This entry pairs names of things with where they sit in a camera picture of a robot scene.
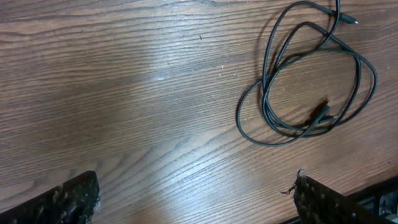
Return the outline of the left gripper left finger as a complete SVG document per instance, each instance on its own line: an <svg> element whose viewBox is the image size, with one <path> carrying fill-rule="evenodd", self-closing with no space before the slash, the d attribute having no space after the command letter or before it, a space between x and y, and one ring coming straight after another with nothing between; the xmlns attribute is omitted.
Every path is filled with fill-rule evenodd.
<svg viewBox="0 0 398 224"><path fill-rule="evenodd" d="M96 172L86 171L1 213L4 224L91 223L100 206Z"/></svg>

